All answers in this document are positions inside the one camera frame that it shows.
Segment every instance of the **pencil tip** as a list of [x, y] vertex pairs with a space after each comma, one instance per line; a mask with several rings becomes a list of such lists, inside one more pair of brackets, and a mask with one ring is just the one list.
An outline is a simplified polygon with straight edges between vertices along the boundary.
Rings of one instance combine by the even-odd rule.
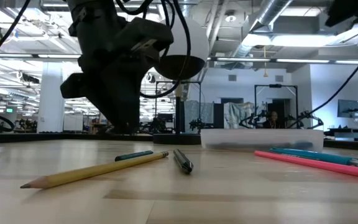
[[23, 186], [20, 187], [21, 189], [27, 189], [27, 188], [31, 188], [30, 184], [25, 184]]

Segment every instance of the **yellow pencil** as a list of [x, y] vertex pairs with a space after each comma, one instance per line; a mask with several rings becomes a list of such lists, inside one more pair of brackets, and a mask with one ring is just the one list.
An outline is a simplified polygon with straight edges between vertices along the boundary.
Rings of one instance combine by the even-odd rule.
[[67, 184], [77, 180], [94, 177], [96, 175], [105, 174], [115, 170], [125, 169], [127, 167], [136, 166], [156, 159], [161, 159], [166, 157], [167, 155], [168, 152], [160, 152], [148, 156], [136, 157], [124, 161], [113, 162], [110, 164], [85, 167], [82, 169], [76, 169], [67, 172], [61, 172], [54, 175], [43, 176], [21, 186], [20, 188], [48, 189], [51, 187], [56, 187], [58, 185]]

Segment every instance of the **person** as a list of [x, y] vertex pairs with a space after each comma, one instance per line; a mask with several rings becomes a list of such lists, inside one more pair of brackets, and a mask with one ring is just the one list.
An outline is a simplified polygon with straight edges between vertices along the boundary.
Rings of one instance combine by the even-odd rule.
[[278, 129], [281, 128], [280, 125], [277, 122], [277, 112], [276, 111], [272, 111], [268, 117], [267, 120], [263, 123], [263, 127], [264, 128], [269, 128], [269, 129]]

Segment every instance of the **doorway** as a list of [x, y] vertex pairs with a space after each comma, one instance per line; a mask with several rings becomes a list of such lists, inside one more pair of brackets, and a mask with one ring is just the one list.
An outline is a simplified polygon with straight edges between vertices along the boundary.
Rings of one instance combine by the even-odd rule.
[[286, 127], [285, 118], [291, 114], [291, 99], [273, 99], [271, 103], [267, 104], [267, 111], [277, 112], [277, 121], [281, 127]]

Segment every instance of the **computer monitor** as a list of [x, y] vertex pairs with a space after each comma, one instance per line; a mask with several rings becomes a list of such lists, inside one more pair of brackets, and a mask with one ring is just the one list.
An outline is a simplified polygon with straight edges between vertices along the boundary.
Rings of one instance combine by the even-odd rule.
[[338, 118], [358, 118], [358, 111], [348, 112], [353, 109], [358, 109], [357, 100], [338, 100]]

